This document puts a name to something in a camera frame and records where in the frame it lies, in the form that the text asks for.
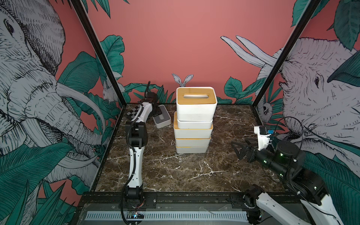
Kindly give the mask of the grey lid tissue box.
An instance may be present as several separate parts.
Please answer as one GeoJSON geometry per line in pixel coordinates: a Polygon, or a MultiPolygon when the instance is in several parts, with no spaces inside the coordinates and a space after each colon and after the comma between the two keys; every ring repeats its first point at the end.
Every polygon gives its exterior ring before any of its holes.
{"type": "Polygon", "coordinates": [[[158,107],[161,110],[161,113],[160,115],[153,117],[156,128],[160,129],[171,125],[172,120],[166,107],[164,105],[160,105],[158,107]]]}

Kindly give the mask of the small bamboo lid tissue box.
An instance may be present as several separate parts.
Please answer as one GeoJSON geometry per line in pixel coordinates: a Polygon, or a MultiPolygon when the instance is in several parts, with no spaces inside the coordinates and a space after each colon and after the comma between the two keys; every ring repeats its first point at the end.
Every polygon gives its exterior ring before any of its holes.
{"type": "Polygon", "coordinates": [[[210,122],[218,101],[212,87],[179,87],[176,89],[177,119],[181,122],[210,122]]]}

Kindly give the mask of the large bamboo lid tissue box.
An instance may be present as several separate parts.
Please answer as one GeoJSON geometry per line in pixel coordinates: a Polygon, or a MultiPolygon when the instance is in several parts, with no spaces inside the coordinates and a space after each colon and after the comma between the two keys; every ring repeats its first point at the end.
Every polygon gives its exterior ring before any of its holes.
{"type": "Polygon", "coordinates": [[[211,137],[210,138],[192,138],[192,139],[188,139],[188,138],[180,138],[180,139],[175,139],[175,143],[176,143],[176,147],[208,147],[209,143],[211,141],[211,137]]]}

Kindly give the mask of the yellow lid tissue box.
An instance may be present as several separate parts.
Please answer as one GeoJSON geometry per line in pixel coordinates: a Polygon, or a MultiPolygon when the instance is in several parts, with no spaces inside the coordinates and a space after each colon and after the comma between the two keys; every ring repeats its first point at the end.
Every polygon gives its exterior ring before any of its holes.
{"type": "Polygon", "coordinates": [[[206,153],[208,146],[205,147],[177,147],[176,152],[178,154],[198,154],[198,153],[206,153]]]}

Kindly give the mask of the edge bamboo tissue box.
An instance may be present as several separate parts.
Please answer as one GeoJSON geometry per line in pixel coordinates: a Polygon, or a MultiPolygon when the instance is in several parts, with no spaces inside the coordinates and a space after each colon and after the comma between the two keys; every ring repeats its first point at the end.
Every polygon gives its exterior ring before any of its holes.
{"type": "Polygon", "coordinates": [[[212,121],[179,121],[174,123],[179,129],[213,129],[212,121]]]}

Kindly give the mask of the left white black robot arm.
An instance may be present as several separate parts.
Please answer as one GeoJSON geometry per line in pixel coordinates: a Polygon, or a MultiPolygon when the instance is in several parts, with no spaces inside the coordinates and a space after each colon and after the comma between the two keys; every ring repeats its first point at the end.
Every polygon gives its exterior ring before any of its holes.
{"type": "Polygon", "coordinates": [[[125,125],[126,144],[130,153],[129,176],[122,189],[121,200],[133,209],[141,208],[145,204],[142,180],[142,161],[145,146],[148,143],[148,132],[146,122],[148,118],[159,115],[158,97],[151,92],[148,82],[144,98],[139,101],[140,108],[135,117],[125,125]]]}

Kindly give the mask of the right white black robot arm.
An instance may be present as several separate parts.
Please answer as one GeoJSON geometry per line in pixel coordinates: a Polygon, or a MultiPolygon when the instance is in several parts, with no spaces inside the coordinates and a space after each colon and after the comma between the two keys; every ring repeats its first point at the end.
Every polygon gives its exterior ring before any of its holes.
{"type": "MultiPolygon", "coordinates": [[[[332,197],[323,179],[313,171],[303,167],[305,152],[292,142],[279,141],[274,151],[259,149],[249,140],[245,143],[231,142],[238,159],[259,162],[274,172],[280,182],[298,197],[316,225],[342,225],[332,197]]],[[[265,221],[262,213],[276,219],[282,225],[306,225],[307,222],[294,215],[258,185],[251,186],[243,195],[242,201],[248,208],[247,219],[258,225],[265,221]]]]}

